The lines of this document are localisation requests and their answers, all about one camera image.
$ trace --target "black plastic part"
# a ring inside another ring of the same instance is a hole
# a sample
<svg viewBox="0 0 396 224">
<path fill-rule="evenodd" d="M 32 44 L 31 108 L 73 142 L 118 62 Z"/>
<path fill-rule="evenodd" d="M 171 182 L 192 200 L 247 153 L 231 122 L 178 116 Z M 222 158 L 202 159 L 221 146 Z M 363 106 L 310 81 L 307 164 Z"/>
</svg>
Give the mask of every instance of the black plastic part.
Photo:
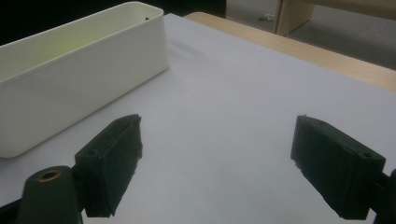
<svg viewBox="0 0 396 224">
<path fill-rule="evenodd" d="M 140 120 L 116 119 L 76 154 L 78 197 L 88 217 L 114 216 L 142 157 Z"/>
<path fill-rule="evenodd" d="M 340 217 L 366 219 L 384 157 L 326 122 L 299 116 L 291 158 Z"/>
<path fill-rule="evenodd" d="M 390 177 L 382 175 L 375 184 L 371 205 L 376 212 L 375 223 L 396 223 L 396 170 Z"/>
<path fill-rule="evenodd" d="M 81 223 L 73 173 L 69 167 L 50 167 L 26 180 L 17 223 Z"/>
<path fill-rule="evenodd" d="M 0 223 L 1 224 L 15 223 L 20 204 L 21 204 L 21 199 L 0 207 Z"/>
</svg>

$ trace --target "white container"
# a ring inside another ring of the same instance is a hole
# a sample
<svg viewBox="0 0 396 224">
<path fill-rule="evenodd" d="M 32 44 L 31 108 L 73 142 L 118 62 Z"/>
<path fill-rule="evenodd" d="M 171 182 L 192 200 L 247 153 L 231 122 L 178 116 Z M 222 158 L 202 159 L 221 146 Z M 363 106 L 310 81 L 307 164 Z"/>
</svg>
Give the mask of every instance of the white container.
<svg viewBox="0 0 396 224">
<path fill-rule="evenodd" d="M 131 2 L 0 47 L 0 157 L 9 158 L 168 67 L 163 11 Z"/>
</svg>

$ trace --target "screw hole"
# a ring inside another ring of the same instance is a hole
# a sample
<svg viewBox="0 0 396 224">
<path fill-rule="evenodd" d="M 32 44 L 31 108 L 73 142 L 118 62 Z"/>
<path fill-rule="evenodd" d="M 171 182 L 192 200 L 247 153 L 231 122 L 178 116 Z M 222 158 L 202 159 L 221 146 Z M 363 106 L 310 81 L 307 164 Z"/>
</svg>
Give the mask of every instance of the screw hole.
<svg viewBox="0 0 396 224">
<path fill-rule="evenodd" d="M 58 178 L 60 175 L 61 175 L 61 171 L 59 171 L 59 170 L 47 171 L 46 173 L 44 173 L 43 175 L 41 175 L 38 178 L 38 181 L 39 182 L 48 182 L 48 181 Z"/>
<path fill-rule="evenodd" d="M 96 151 L 96 150 L 89 150 L 89 151 L 87 152 L 87 154 L 88 154 L 89 156 L 96 156 L 96 155 L 98 154 L 98 151 Z"/>
</svg>

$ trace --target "wooden surface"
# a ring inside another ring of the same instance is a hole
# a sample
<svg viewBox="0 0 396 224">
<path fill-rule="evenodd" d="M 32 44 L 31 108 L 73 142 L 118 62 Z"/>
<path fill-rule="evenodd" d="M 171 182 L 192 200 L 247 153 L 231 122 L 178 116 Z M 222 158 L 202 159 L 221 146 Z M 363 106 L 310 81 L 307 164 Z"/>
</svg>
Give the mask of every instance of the wooden surface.
<svg viewBox="0 0 396 224">
<path fill-rule="evenodd" d="M 274 33 L 286 35 L 311 20 L 315 5 L 300 1 L 278 0 Z"/>
<path fill-rule="evenodd" d="M 247 41 L 289 54 L 296 58 L 330 68 L 344 75 L 371 83 L 378 87 L 396 91 L 396 71 L 367 63 L 345 55 L 317 48 L 305 43 L 271 34 L 234 21 L 228 21 L 203 12 L 195 12 L 185 18 L 235 35 Z"/>
<path fill-rule="evenodd" d="M 395 0 L 277 0 L 274 33 L 286 35 L 309 21 L 315 5 L 396 20 Z"/>
</svg>

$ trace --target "white plastic box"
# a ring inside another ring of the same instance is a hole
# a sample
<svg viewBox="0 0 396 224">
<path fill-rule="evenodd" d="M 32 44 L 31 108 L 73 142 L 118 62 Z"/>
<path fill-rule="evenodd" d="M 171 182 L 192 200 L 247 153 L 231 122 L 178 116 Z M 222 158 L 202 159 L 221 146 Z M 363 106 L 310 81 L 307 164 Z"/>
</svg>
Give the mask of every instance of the white plastic box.
<svg viewBox="0 0 396 224">
<path fill-rule="evenodd" d="M 130 2 L 0 47 L 0 157 L 14 157 L 168 67 L 163 11 Z"/>
</svg>

